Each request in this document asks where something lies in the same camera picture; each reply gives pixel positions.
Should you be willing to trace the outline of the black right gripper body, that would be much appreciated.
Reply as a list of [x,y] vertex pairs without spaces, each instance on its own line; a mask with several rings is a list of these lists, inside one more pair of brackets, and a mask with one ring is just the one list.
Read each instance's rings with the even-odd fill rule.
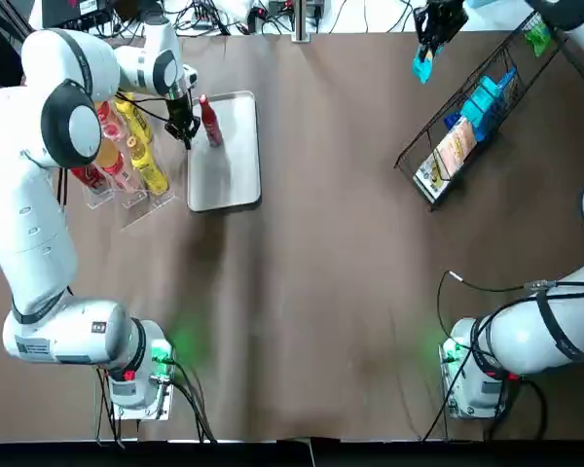
[[463,0],[428,1],[427,12],[434,35],[455,35],[468,22]]

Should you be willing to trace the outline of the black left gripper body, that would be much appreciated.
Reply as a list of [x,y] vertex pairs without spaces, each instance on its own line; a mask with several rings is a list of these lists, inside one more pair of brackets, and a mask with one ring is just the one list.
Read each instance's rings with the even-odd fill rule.
[[175,127],[190,127],[193,123],[192,103],[187,94],[166,102],[168,121]]

